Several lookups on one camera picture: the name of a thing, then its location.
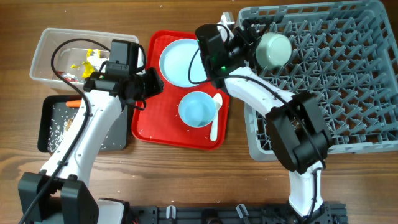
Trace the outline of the yellow snack wrapper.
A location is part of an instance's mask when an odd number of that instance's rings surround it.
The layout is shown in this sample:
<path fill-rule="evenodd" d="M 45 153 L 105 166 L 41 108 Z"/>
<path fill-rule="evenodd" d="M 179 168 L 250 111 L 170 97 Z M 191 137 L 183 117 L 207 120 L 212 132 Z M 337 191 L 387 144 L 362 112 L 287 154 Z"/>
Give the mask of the yellow snack wrapper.
<path fill-rule="evenodd" d="M 103 61 L 101 59 L 100 49 L 88 49 L 86 53 L 86 60 L 79 65 L 73 64 L 72 69 L 80 69 L 84 67 L 82 78 L 88 78 L 93 72 L 98 72 Z"/>

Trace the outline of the red serving tray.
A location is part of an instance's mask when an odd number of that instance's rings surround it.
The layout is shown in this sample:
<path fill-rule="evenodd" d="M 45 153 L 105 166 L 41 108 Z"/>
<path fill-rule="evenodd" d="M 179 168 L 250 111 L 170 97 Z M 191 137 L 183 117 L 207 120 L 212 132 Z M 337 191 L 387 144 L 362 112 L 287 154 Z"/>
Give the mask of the red serving tray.
<path fill-rule="evenodd" d="M 211 151 L 223 144 L 226 135 L 229 96 L 214 88 L 210 83 L 193 88 L 180 88 L 172 85 L 164 78 L 159 65 L 161 53 L 166 46 L 179 39 L 195 40 L 195 34 L 174 30 L 159 30 L 151 37 L 146 67 L 156 69 L 164 82 L 164 89 L 161 94 L 146 100 L 145 110 L 134 111 L 131 132 L 134 137 L 141 141 Z M 202 91 L 210 96 L 219 93 L 223 97 L 223 105 L 219 110 L 218 138 L 216 141 L 210 140 L 210 125 L 203 128 L 192 128 L 186 125 L 178 115 L 178 105 L 181 99 L 193 91 Z"/>

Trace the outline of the green bowl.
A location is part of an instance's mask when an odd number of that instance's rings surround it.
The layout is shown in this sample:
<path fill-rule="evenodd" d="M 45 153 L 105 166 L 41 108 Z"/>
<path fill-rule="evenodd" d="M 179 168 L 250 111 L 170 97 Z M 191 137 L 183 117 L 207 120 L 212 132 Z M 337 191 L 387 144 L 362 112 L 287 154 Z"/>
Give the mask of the green bowl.
<path fill-rule="evenodd" d="M 290 40 L 277 33 L 265 33 L 256 47 L 257 63 L 268 70 L 284 66 L 292 55 Z"/>

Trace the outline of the white rice pile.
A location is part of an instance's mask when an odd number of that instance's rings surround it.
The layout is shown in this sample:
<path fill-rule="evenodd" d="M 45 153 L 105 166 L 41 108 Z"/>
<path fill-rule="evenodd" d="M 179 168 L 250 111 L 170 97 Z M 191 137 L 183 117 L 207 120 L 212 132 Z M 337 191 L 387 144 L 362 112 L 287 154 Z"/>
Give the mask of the white rice pile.
<path fill-rule="evenodd" d="M 64 134 L 76 116 L 78 108 L 69 108 L 65 102 L 55 103 L 51 109 L 49 135 L 47 138 L 48 152 L 55 152 L 61 142 Z"/>

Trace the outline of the white tissue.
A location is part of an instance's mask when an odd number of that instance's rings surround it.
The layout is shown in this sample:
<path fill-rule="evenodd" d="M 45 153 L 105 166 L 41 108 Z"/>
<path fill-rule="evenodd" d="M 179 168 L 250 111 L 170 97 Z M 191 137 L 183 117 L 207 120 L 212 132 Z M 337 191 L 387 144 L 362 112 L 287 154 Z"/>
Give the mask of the white tissue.
<path fill-rule="evenodd" d="M 95 59 L 93 59 L 91 64 L 94 67 L 96 72 L 101 72 L 105 68 L 108 60 L 109 60 L 108 58 L 95 58 Z"/>

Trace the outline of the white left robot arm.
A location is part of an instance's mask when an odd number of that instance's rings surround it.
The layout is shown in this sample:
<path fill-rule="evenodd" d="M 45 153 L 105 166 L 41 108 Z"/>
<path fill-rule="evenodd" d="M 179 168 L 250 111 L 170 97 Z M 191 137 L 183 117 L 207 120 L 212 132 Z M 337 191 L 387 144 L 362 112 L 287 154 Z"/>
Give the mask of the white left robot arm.
<path fill-rule="evenodd" d="M 40 172 L 22 175 L 21 223 L 126 223 L 129 202 L 95 200 L 88 189 L 100 147 L 128 102 L 158 95 L 164 87 L 155 68 L 107 69 L 86 79 L 81 106 L 62 142 Z"/>

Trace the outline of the orange carrot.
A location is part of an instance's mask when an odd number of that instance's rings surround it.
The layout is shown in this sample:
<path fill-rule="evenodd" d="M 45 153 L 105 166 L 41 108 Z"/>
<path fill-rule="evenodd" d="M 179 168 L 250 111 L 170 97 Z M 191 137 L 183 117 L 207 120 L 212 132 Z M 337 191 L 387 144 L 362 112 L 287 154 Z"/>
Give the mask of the orange carrot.
<path fill-rule="evenodd" d="M 71 100 L 66 102 L 66 106 L 69 108 L 79 108 L 81 105 L 81 100 Z"/>

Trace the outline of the red snack wrapper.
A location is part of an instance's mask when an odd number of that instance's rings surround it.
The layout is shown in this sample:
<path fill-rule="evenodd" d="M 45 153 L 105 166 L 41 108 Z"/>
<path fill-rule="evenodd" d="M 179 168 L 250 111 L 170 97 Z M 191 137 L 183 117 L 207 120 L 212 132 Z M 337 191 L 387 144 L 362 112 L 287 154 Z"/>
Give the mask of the red snack wrapper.
<path fill-rule="evenodd" d="M 79 79 L 75 75 L 72 75 L 70 73 L 61 72 L 61 71 L 58 71 L 57 73 L 62 78 L 66 79 L 66 81 L 68 81 L 68 82 L 73 82 L 73 83 L 78 83 L 79 82 Z"/>

